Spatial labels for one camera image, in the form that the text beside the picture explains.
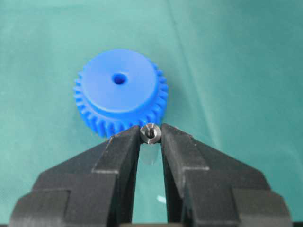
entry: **black clamp jaw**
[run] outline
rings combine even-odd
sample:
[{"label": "black clamp jaw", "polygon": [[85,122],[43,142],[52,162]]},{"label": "black clamp jaw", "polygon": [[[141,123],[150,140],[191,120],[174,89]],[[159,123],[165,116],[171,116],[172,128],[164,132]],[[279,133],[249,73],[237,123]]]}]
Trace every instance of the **black clamp jaw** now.
[{"label": "black clamp jaw", "polygon": [[[141,133],[134,126],[41,173],[32,192],[18,200],[8,226],[138,226],[130,222]],[[161,133],[169,222],[139,226],[293,225],[283,198],[260,171],[170,125],[156,133]]]}]

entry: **gear center hole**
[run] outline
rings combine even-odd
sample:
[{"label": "gear center hole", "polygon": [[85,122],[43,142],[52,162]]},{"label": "gear center hole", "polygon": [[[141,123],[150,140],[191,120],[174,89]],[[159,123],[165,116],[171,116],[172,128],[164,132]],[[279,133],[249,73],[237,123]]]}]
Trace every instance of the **gear center hole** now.
[{"label": "gear center hole", "polygon": [[115,84],[120,85],[120,84],[124,84],[127,81],[127,77],[123,73],[115,73],[112,76],[112,80]]}]

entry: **metal nut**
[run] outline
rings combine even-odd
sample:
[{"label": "metal nut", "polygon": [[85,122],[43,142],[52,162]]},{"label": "metal nut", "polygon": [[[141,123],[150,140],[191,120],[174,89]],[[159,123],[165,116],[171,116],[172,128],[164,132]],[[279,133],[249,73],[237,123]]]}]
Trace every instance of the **metal nut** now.
[{"label": "metal nut", "polygon": [[148,123],[140,129],[141,139],[147,144],[157,143],[161,139],[161,129],[154,123]]}]

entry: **blue plastic gear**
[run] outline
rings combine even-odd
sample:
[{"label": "blue plastic gear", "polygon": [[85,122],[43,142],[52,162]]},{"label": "blue plastic gear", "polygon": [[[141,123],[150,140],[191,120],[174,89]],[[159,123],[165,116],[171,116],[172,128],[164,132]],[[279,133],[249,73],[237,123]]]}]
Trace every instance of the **blue plastic gear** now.
[{"label": "blue plastic gear", "polygon": [[148,58],[130,50],[111,50],[91,59],[78,73],[74,98],[85,123],[101,137],[133,125],[160,124],[168,86]]}]

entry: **threaded hole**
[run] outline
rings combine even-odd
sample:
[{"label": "threaded hole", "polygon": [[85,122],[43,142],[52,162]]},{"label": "threaded hole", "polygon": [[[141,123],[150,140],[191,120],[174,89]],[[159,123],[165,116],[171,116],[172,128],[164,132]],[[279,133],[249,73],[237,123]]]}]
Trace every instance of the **threaded hole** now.
[{"label": "threaded hole", "polygon": [[149,139],[152,139],[155,137],[155,131],[154,129],[148,129],[148,131],[146,132],[146,137]]}]

